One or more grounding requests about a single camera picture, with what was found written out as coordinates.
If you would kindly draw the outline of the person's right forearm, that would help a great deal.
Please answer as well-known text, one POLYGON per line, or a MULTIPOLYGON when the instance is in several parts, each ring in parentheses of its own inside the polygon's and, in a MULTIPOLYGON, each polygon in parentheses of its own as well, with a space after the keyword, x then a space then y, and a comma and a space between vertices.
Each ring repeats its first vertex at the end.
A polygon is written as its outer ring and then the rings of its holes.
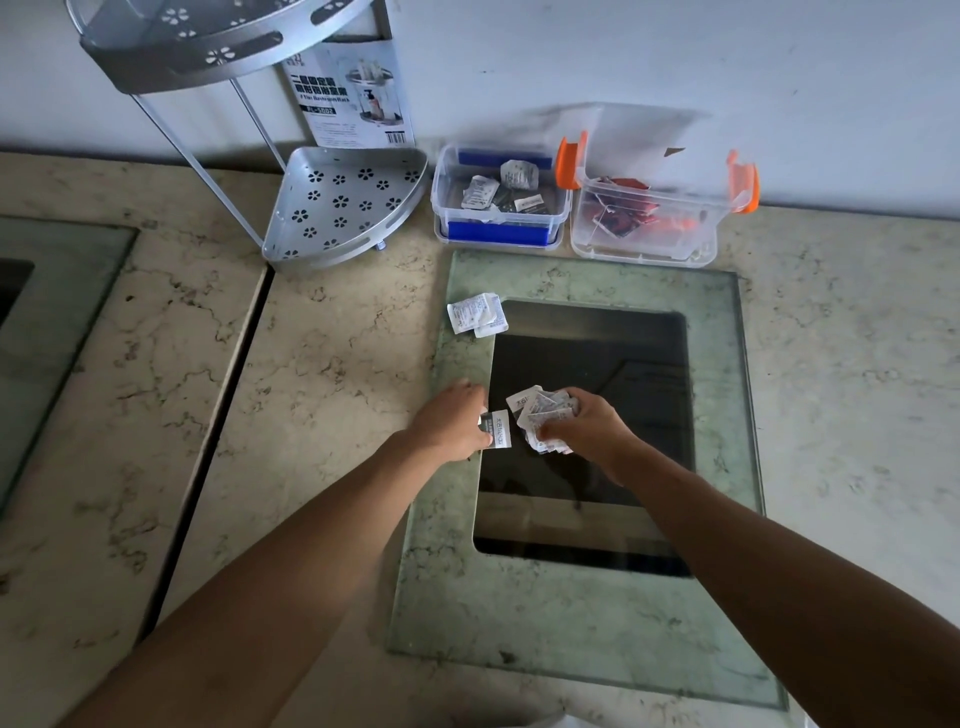
POLYGON ((642 442, 597 458, 817 728, 960 728, 960 628, 642 442))

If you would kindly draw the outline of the person's left hand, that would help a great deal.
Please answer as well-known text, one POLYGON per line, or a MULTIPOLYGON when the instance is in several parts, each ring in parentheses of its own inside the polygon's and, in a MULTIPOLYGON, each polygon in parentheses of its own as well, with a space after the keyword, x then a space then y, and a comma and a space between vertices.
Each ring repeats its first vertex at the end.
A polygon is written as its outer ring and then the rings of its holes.
POLYGON ((436 466, 469 459, 494 440, 480 426, 487 404, 483 385, 455 380, 418 410, 405 430, 406 439, 436 466))

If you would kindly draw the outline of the clear container with blue clips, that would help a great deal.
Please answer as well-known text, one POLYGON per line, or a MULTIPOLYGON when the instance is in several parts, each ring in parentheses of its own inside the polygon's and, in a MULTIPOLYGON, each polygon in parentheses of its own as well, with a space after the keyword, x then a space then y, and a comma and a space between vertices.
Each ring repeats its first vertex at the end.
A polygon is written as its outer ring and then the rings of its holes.
POLYGON ((572 192, 558 187, 554 166, 554 153, 542 144, 454 142, 445 145, 438 152, 430 194, 437 236, 446 242, 470 245, 535 250, 557 248, 570 217, 572 192), (499 168, 508 160, 524 160, 538 166, 539 187, 536 191, 512 190, 501 184, 499 168), (463 192, 474 175, 500 182, 488 210, 461 208, 463 192), (545 200, 548 214, 514 212, 512 200, 515 197, 536 193, 545 200))

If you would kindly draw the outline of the glass panel with dark window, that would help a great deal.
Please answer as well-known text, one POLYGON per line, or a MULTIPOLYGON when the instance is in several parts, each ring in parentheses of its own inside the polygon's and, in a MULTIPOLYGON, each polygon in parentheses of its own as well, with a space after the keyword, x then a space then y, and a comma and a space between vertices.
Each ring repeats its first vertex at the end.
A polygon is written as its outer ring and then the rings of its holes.
MULTIPOLYGON (((498 294, 505 334, 442 318, 435 383, 607 400, 637 437, 763 513, 733 272, 478 249, 445 299, 498 294)), ((408 518, 388 650, 445 662, 785 711, 786 691, 639 500, 573 454, 511 447, 441 468, 408 518)))
POLYGON ((0 215, 0 518, 137 237, 0 215))

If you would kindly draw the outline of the corner shelf product card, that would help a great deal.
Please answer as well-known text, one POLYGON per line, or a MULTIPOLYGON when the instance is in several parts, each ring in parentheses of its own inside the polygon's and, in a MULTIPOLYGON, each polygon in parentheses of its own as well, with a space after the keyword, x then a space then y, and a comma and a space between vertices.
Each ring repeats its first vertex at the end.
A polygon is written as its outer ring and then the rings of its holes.
POLYGON ((416 145, 391 40, 325 41, 289 56, 282 68, 319 147, 416 145))

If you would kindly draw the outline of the bunch of white sachets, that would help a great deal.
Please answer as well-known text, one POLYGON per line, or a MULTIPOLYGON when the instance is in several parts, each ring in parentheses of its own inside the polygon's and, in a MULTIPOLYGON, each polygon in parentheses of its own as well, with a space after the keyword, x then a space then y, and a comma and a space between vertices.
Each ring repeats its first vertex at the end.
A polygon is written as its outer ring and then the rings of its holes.
POLYGON ((524 432, 527 444, 539 455, 571 455, 572 449, 563 440, 542 440, 539 436, 544 424, 555 420, 573 419, 579 414, 580 401, 567 390, 549 392, 534 385, 506 397, 506 404, 518 427, 524 432))

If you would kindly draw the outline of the person's right hand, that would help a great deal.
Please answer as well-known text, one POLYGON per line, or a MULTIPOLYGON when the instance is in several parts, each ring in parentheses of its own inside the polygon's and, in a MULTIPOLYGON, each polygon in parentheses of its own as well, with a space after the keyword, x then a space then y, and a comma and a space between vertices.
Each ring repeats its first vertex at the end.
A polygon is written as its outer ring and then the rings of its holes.
POLYGON ((627 488, 630 468, 643 454, 645 443, 630 430, 615 408, 597 394, 593 395, 592 417, 589 439, 584 447, 572 452, 596 465, 611 482, 627 488))

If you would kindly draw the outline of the clear container with orange clips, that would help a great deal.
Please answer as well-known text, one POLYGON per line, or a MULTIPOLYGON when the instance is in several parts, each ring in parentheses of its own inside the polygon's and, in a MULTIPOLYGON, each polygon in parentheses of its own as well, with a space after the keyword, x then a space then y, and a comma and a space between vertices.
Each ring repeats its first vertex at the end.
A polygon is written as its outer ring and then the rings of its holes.
POLYGON ((601 134, 581 131, 558 144, 558 186, 574 193, 570 245, 588 260, 702 269, 719 252, 719 227, 758 210, 758 164, 738 149, 678 141, 641 148, 628 165, 626 144, 601 159, 601 134))

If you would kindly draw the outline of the clear container lid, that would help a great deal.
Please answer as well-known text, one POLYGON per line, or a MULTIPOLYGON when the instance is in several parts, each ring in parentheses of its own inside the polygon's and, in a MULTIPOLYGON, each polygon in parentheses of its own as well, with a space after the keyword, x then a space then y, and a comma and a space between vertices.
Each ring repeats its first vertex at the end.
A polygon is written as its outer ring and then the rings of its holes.
POLYGON ((723 198, 727 158, 747 157, 731 118, 702 110, 633 103, 594 103, 585 124, 583 175, 635 179, 657 192, 723 198))

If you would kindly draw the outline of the white printed sachet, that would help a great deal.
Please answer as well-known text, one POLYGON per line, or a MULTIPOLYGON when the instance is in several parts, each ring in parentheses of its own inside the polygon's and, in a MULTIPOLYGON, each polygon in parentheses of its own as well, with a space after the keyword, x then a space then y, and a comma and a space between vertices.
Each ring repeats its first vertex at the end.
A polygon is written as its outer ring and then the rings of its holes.
POLYGON ((478 326, 489 321, 491 314, 483 294, 451 302, 446 306, 453 334, 473 332, 478 326))
POLYGON ((475 338, 481 339, 507 333, 509 323, 502 307, 501 298, 494 293, 484 293, 483 296, 490 318, 474 329, 475 338))

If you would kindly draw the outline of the silver metal corner shelf rack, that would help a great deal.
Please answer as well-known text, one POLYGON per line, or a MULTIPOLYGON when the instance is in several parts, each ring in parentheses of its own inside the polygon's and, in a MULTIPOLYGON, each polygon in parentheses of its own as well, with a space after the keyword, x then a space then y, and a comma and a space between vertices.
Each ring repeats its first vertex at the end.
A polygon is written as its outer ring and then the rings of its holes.
POLYGON ((429 186, 426 153, 415 147, 331 149, 277 142, 241 80, 261 71, 283 77, 281 102, 306 118, 282 68, 324 42, 364 43, 344 33, 377 0, 63 0, 81 49, 116 91, 147 116, 259 247, 265 261, 302 275, 386 246, 429 186), (282 173, 264 232, 216 181, 209 166, 163 118, 158 100, 191 101, 216 89, 224 112, 211 115, 229 133, 257 131, 248 151, 271 156, 282 173))

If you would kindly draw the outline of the pile of red sachets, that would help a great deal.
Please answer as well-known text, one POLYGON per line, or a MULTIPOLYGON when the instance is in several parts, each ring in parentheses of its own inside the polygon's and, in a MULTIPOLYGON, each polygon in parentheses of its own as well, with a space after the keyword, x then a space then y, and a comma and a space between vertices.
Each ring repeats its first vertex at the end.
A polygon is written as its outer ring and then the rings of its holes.
POLYGON ((575 220, 617 239, 637 230, 650 235, 685 233, 687 221, 659 213, 663 200, 661 192, 634 177, 598 176, 582 191, 575 220))

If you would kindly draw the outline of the person's left forearm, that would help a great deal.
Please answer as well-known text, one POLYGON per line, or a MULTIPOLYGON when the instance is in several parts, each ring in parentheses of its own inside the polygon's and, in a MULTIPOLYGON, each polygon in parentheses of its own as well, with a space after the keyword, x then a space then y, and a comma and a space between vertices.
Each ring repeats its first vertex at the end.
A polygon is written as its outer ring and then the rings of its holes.
POLYGON ((166 617, 56 728, 266 728, 454 447, 404 430, 166 617))

